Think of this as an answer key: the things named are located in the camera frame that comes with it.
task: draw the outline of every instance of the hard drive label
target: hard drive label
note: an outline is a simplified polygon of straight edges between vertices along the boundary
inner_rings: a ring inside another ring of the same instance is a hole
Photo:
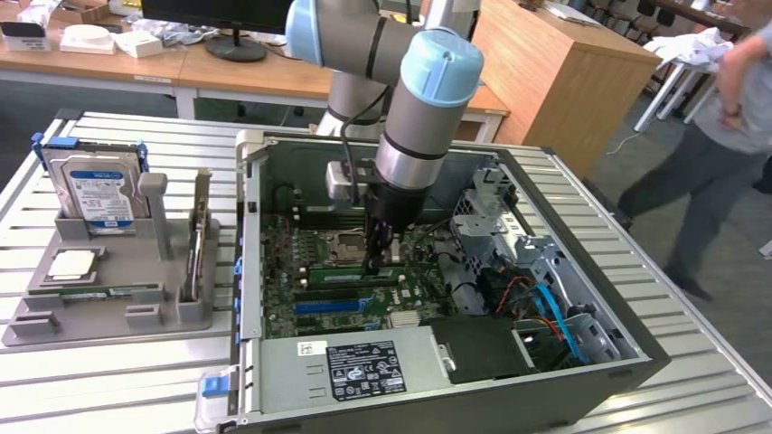
[[[407,392],[395,341],[327,347],[334,398],[361,398]]]
[[[133,203],[121,192],[126,185],[122,172],[74,170],[70,172],[83,219],[105,228],[122,228],[134,223]]]

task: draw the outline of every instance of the computer monitor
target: computer monitor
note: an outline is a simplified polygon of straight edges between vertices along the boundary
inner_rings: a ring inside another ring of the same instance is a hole
[[[143,15],[173,21],[234,29],[234,37],[219,36],[206,42],[207,50],[229,61],[259,61],[266,49],[242,40],[239,31],[285,34],[293,0],[143,0]]]

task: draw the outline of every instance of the blue latch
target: blue latch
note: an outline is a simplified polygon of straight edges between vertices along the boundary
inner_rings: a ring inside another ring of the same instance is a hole
[[[46,161],[45,161],[45,146],[41,143],[42,140],[45,139],[45,133],[35,133],[33,134],[31,140],[33,140],[33,152],[38,155],[38,159],[41,160],[41,163],[45,165],[45,170],[47,171],[49,168],[46,167]]]
[[[78,141],[78,137],[51,137],[46,146],[59,149],[75,149]]]
[[[239,257],[239,259],[237,260],[237,263],[234,265],[234,275],[235,276],[242,276],[242,256]]]
[[[207,377],[205,379],[205,391],[202,395],[205,398],[214,398],[215,396],[225,396],[231,391],[231,377]]]
[[[141,160],[141,172],[150,172],[150,165],[147,164],[147,145],[143,140],[137,141],[137,157]]]

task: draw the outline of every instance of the wooden cabinet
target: wooden cabinet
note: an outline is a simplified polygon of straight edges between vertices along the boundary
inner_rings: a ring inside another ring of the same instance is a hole
[[[551,147],[586,176],[661,59],[606,27],[485,0],[483,80],[510,108],[497,142]]]

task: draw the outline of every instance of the light blue joint cap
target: light blue joint cap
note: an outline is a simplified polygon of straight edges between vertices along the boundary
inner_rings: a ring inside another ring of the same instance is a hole
[[[413,95],[437,107],[466,104],[478,90],[483,53],[443,29],[419,32],[402,59],[402,81]]]
[[[323,66],[323,46],[319,39],[317,0],[295,0],[287,16],[287,45],[293,55]]]

